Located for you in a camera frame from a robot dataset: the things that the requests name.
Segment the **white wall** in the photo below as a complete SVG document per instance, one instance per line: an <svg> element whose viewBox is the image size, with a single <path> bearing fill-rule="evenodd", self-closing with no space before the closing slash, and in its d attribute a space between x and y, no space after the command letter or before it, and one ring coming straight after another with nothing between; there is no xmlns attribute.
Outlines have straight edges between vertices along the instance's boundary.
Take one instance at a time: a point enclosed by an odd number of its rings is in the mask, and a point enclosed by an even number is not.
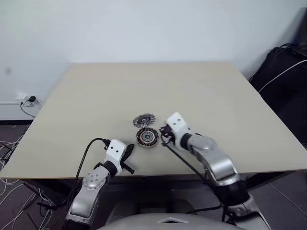
<svg viewBox="0 0 307 230"><path fill-rule="evenodd" d="M70 62L229 60L249 78L292 40L302 7L306 0L1 0L0 120L30 119L7 103L18 93L44 101Z"/></svg>

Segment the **beige tabletop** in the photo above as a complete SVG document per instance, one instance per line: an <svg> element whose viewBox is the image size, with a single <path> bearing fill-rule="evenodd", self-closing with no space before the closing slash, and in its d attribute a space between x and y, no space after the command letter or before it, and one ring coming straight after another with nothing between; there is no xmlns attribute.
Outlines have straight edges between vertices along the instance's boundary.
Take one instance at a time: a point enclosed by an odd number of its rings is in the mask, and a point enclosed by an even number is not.
<svg viewBox="0 0 307 230"><path fill-rule="evenodd" d="M0 176L75 177L92 139L136 144L136 116L154 114L151 127L158 129L173 112L181 113L192 131L215 139L241 173L307 167L304 147L228 63L73 64ZM202 171L194 157L182 156ZM80 175L104 157L102 143L95 142ZM193 173L160 143L152 149L136 145L126 163L134 175Z"/></svg>

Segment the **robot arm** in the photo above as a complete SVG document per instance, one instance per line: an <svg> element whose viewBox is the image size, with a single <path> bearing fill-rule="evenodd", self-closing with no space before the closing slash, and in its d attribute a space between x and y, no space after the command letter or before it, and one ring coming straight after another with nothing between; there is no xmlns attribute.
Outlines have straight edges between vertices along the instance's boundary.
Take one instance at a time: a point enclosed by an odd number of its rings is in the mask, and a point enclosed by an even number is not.
<svg viewBox="0 0 307 230"><path fill-rule="evenodd" d="M234 164L216 142L193 134L179 113L171 115L166 124L160 128L164 143L172 150L190 152L204 165L209 175L209 186L221 201L231 222L247 230L270 230L253 197L239 179Z"/></svg>
<svg viewBox="0 0 307 230"><path fill-rule="evenodd" d="M124 160L131 154L133 147L116 139L111 140L103 163L97 164L83 178L81 190L69 208L62 229L89 229L99 207L100 194L110 179L121 173L122 167L128 167Z"/></svg>

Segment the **circular metal part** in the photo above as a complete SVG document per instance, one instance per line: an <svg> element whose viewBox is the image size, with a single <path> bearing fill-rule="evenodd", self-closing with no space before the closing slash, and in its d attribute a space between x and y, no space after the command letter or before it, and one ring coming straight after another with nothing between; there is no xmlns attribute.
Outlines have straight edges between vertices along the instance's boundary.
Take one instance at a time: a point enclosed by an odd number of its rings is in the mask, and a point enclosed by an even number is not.
<svg viewBox="0 0 307 230"><path fill-rule="evenodd" d="M141 128L136 134L138 144L143 147L152 147L158 143L159 134L153 128Z"/></svg>
<svg viewBox="0 0 307 230"><path fill-rule="evenodd" d="M155 121L155 116L152 114L139 115L133 120L133 125L137 128L145 128Z"/></svg>

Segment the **white cable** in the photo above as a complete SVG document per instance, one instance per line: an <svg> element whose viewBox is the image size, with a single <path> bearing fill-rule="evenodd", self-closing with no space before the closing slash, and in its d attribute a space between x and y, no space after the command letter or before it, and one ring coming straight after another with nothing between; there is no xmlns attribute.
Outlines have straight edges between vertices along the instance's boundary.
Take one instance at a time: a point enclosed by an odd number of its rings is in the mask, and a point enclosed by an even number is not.
<svg viewBox="0 0 307 230"><path fill-rule="evenodd" d="M11 150L11 152L10 152L10 157L11 157L12 153L14 152L14 150L16 149L16 147L17 147L17 145L16 145L16 144L13 144L12 150Z"/></svg>
<svg viewBox="0 0 307 230"><path fill-rule="evenodd" d="M0 196L1 196L1 195L3 195L3 194L5 193L5 190L6 190L6 185L7 185L7 181L6 181L6 179L5 179L5 182L4 182L4 183L5 183L4 190L3 190L3 192L0 194Z"/></svg>
<svg viewBox="0 0 307 230"><path fill-rule="evenodd" d="M22 208L18 211L17 216L12 219L9 223L7 223L1 230L4 230L7 226L9 226L13 221L15 221L24 211L22 211L22 209L24 208L24 206L28 203L28 201L31 199L31 197L35 195L35 193L31 194L29 196L29 198L27 199L27 201L24 203L24 205L22 206Z"/></svg>
<svg viewBox="0 0 307 230"><path fill-rule="evenodd" d="M12 185L12 184L15 184L15 183L17 183L19 180L16 180L16 181L13 181L13 182L6 182L7 184L9 184L9 185Z"/></svg>
<svg viewBox="0 0 307 230"><path fill-rule="evenodd" d="M38 189L38 192L39 192L40 198L49 202L49 199L43 198L43 195L41 194L40 188Z"/></svg>
<svg viewBox="0 0 307 230"><path fill-rule="evenodd" d="M32 195L29 197L29 198L32 197L31 201L35 198L35 196L36 196L36 194L35 194L35 193L32 193ZM28 202L29 200L30 200L30 199L28 199L28 200L24 203L24 205L22 206L22 208L18 211L17 216L20 216L20 215L24 212L24 211L23 211L23 208L24 208L25 204L27 204L27 202ZM11 230L14 229L14 225L15 225L16 220L17 220L17 218L15 218Z"/></svg>
<svg viewBox="0 0 307 230"><path fill-rule="evenodd" d="M16 143L19 143L20 142L20 139L23 137L23 135L21 135L15 142L8 142L8 141L2 141L2 142L7 142L8 144L6 145L13 145L11 147L11 150L14 150L16 148Z"/></svg>
<svg viewBox="0 0 307 230"><path fill-rule="evenodd" d="M52 200L50 200L50 199L44 194L44 192L41 191L40 188L38 189L38 192L39 192L40 198L42 198L43 200L47 201L47 202L50 204L50 206L51 206L52 204L54 204L54 203L52 202ZM50 214L49 219L48 219L47 222L44 224L44 222L45 222L45 220L46 220L48 214ZM38 230L43 230L43 229L46 228L47 224L48 224L49 221L51 220L51 216L52 216L52 210L48 210L47 213L46 213L46 215L45 215L45 217L44 217L44 219L43 219L43 221L42 221L42 223L40 224Z"/></svg>
<svg viewBox="0 0 307 230"><path fill-rule="evenodd" d="M15 189L19 188L20 186L23 186L23 184L20 184L20 185L14 187L14 188L5 196L5 198L0 202L0 206L1 206L2 203L5 201L5 199L9 196L9 194L11 194L12 191L14 191Z"/></svg>
<svg viewBox="0 0 307 230"><path fill-rule="evenodd" d="M291 204L293 204L305 217L307 217L307 214L305 212L303 212L303 210L297 206L289 197L287 197L285 194L283 194L281 191L279 191L277 188L275 188L271 183L269 183L269 186L272 187L272 189L274 189L276 192L278 192L280 195L282 195L284 198L286 198L288 201L291 202Z"/></svg>
<svg viewBox="0 0 307 230"><path fill-rule="evenodd" d="M42 226L43 223L45 222L46 217L48 216L49 213L50 213L49 219L48 219L47 222L44 224L44 226ZM43 221L42 221L41 225L39 226L39 229L38 229L38 230L42 230L42 229L44 229L44 228L47 226L47 224L48 224L49 221L51 220L51 216L52 216L52 210L48 210L48 212L46 213L45 218L43 219Z"/></svg>
<svg viewBox="0 0 307 230"><path fill-rule="evenodd" d="M279 75L277 75L275 78L273 78L272 80L270 80L268 83L266 83L258 92L261 92L268 84L270 84L272 81L274 81L275 79L279 78L280 76L282 76L284 73L286 73L287 71L289 71L290 69L294 68L295 66L303 63L307 61L306 60L303 60L303 61L300 61L300 62L297 62L296 64L294 64L293 66L289 67L288 69L286 69L284 72L280 73Z"/></svg>
<svg viewBox="0 0 307 230"><path fill-rule="evenodd" d="M6 145L12 145L12 144L17 143L17 142L19 142L19 141L10 142L10 141L0 140L0 142L8 143L8 144L6 144Z"/></svg>

